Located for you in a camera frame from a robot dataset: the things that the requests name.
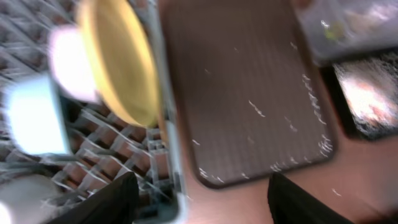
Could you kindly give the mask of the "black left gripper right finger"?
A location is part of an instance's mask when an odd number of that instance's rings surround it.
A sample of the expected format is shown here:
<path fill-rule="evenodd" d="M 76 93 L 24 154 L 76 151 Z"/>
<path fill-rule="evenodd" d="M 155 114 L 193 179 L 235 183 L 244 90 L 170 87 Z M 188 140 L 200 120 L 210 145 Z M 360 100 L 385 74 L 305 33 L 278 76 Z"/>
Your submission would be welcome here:
<path fill-rule="evenodd" d="M 271 175 L 267 200 L 275 224 L 352 224 L 281 173 Z"/>

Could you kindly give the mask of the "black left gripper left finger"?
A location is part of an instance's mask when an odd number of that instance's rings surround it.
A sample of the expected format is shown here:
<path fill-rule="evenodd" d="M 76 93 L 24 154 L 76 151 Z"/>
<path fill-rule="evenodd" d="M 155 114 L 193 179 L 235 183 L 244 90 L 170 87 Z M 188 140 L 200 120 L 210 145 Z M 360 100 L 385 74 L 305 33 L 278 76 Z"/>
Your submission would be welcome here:
<path fill-rule="evenodd" d="M 127 172 L 49 224 L 133 223 L 139 206 L 139 186 L 133 172 Z"/>

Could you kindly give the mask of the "white cup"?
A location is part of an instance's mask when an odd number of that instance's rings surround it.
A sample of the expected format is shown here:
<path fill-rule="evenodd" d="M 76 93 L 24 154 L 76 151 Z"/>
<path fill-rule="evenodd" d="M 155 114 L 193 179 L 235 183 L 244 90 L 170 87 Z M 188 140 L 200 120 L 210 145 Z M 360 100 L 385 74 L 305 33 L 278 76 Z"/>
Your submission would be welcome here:
<path fill-rule="evenodd" d="M 28 175 L 1 185 L 1 224 L 46 223 L 55 213 L 45 201 L 62 195 L 46 176 Z"/>

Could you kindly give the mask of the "blue bowl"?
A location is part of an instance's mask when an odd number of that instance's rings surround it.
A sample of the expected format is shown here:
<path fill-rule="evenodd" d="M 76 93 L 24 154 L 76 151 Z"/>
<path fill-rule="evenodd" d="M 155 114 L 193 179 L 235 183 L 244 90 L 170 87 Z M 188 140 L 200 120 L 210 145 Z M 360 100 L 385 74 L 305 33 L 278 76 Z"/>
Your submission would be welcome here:
<path fill-rule="evenodd" d="M 6 124 L 18 149 L 33 156 L 72 154 L 60 95 L 48 73 L 9 84 L 3 102 Z"/>

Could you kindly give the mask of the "yellow round plate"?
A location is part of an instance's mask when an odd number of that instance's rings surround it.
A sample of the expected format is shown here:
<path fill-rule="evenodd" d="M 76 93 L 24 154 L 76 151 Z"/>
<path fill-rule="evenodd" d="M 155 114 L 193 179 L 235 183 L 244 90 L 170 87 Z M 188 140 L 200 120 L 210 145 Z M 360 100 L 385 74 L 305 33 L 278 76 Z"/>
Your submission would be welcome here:
<path fill-rule="evenodd" d="M 83 0 L 76 16 L 96 87 L 126 123 L 157 124 L 160 86 L 141 22 L 126 0 Z"/>

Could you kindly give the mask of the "pink bowl with rice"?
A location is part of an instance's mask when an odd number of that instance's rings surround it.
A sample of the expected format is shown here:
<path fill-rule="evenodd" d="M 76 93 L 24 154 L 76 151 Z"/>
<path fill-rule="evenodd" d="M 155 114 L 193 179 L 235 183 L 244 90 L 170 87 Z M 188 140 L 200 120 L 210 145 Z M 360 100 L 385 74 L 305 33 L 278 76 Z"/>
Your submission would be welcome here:
<path fill-rule="evenodd" d="M 77 26 L 63 25 L 49 32 L 47 57 L 50 72 L 66 95 L 87 103 L 101 101 Z"/>

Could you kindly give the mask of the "green yellow snack wrapper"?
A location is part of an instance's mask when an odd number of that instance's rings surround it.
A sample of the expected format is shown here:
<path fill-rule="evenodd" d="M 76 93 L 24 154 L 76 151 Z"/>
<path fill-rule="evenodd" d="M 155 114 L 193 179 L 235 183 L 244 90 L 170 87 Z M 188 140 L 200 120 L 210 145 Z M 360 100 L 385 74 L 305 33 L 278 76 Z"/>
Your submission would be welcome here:
<path fill-rule="evenodd" d="M 328 40 L 340 40 L 345 37 L 345 29 L 340 22 L 334 22 L 331 24 L 322 21 L 322 26 L 324 30 L 324 36 Z"/>

